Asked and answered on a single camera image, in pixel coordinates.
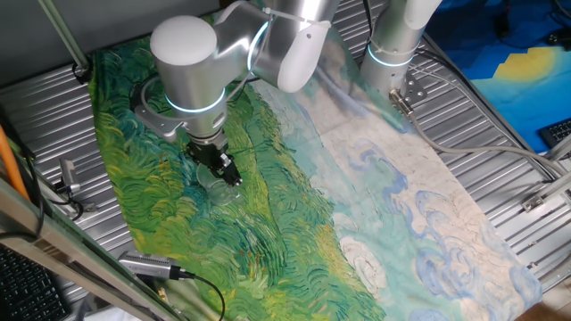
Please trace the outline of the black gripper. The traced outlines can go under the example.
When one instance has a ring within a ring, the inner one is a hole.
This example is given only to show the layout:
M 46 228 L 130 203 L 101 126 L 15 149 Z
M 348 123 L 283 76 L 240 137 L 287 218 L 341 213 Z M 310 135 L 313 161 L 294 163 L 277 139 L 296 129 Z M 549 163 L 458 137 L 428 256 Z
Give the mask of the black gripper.
M 197 163 L 203 164 L 203 180 L 224 180 L 230 186 L 240 186 L 243 179 L 234 163 L 234 158 L 226 154 L 228 144 L 198 144 L 190 142 L 186 151 Z

